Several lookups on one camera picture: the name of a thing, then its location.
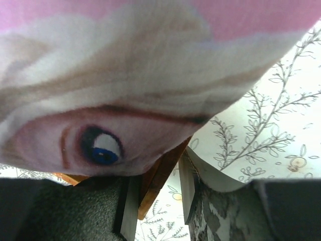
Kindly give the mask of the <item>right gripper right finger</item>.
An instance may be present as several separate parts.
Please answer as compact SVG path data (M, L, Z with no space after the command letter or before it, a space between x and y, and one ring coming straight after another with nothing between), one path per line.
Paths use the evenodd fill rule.
M191 240L320 240L319 179L241 183L187 148L179 160Z

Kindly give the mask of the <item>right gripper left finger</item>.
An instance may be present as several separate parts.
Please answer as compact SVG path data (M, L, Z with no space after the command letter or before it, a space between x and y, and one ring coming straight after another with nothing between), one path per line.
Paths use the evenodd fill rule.
M1 240L134 240L140 177L1 179Z

